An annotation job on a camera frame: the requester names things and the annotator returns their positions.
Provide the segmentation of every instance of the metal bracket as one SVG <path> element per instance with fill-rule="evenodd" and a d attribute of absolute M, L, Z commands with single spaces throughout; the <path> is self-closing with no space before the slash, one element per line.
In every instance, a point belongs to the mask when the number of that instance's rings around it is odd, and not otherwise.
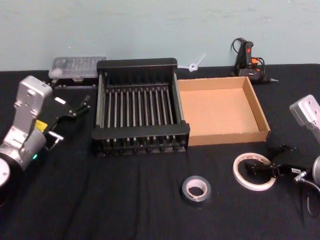
<path fill-rule="evenodd" d="M 290 106 L 300 126 L 306 126 L 320 143 L 320 106 L 314 96 L 308 95 Z"/>
<path fill-rule="evenodd" d="M 253 163 L 246 163 L 245 167 L 250 175 L 265 174 L 271 178 L 278 178 L 285 174 L 299 174 L 305 170 L 300 166 L 293 166 L 290 164 L 277 165 L 274 163 L 268 165 L 257 165 Z"/>
<path fill-rule="evenodd" d="M 35 128 L 35 123 L 42 106 L 52 88 L 33 76 L 22 80 L 16 96 L 13 125 L 4 138 L 3 143 L 20 150 Z"/>

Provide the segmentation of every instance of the cable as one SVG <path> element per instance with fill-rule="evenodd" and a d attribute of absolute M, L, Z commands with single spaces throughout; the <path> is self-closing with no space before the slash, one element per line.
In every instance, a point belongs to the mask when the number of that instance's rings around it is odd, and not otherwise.
<path fill-rule="evenodd" d="M 309 185 L 313 186 L 320 193 L 320 188 L 317 185 L 315 185 L 313 182 L 305 180 L 303 178 L 301 178 L 300 182 L 306 183 L 306 184 L 309 184 Z M 312 217 L 319 217 L 320 214 L 313 214 L 311 212 L 311 210 L 310 210 L 310 197 L 309 197 L 309 194 L 310 194 L 310 192 L 308 192 L 307 197 L 306 197 L 306 208 L 308 209 L 308 212 Z"/>
<path fill-rule="evenodd" d="M 237 37 L 235 40 L 233 40 L 233 42 L 231 43 L 231 47 L 230 47 L 230 49 L 231 48 L 233 48 L 233 50 L 236 52 L 236 54 L 238 54 L 238 51 L 235 49 L 235 42 L 236 41 L 239 41 L 239 42 L 241 42 L 241 44 L 242 43 L 244 43 L 246 40 L 244 39 L 244 38 L 242 38 L 242 37 Z"/>
<path fill-rule="evenodd" d="M 259 80 L 262 80 L 265 76 L 265 60 L 262 57 L 253 57 L 253 59 L 257 59 L 259 63 L 261 63 L 261 73 L 259 76 Z"/>

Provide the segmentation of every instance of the white plastic clip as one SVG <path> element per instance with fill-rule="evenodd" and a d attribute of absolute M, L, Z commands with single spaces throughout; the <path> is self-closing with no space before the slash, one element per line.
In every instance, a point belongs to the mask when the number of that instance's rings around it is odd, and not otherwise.
<path fill-rule="evenodd" d="M 205 58 L 206 54 L 203 54 L 203 56 L 200 58 L 200 60 L 197 63 L 191 63 L 189 66 L 178 66 L 179 69 L 189 69 L 190 72 L 197 71 L 199 64 L 202 62 L 202 60 Z"/>

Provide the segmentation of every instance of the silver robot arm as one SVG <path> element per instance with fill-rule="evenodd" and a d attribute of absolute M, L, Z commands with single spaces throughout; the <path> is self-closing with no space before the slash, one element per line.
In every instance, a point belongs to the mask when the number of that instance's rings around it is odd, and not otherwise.
<path fill-rule="evenodd" d="M 290 106 L 290 111 L 300 126 L 310 129 L 320 144 L 320 106 L 312 95 L 305 96 Z M 300 181 L 304 175 L 298 175 L 295 180 Z M 313 180 L 320 185 L 320 156 L 312 167 Z"/>
<path fill-rule="evenodd" d="M 52 93 L 50 86 L 33 76 L 19 83 L 14 121 L 0 145 L 0 204 L 18 185 L 33 156 L 46 144 L 44 134 L 35 124 Z"/>

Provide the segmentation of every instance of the clear plastic case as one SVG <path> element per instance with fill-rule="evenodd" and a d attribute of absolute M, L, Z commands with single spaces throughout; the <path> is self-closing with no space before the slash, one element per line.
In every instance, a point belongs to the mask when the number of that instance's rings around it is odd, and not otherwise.
<path fill-rule="evenodd" d="M 51 79 L 73 79 L 82 82 L 86 78 L 97 78 L 97 62 L 107 60 L 105 56 L 56 57 L 49 71 Z"/>

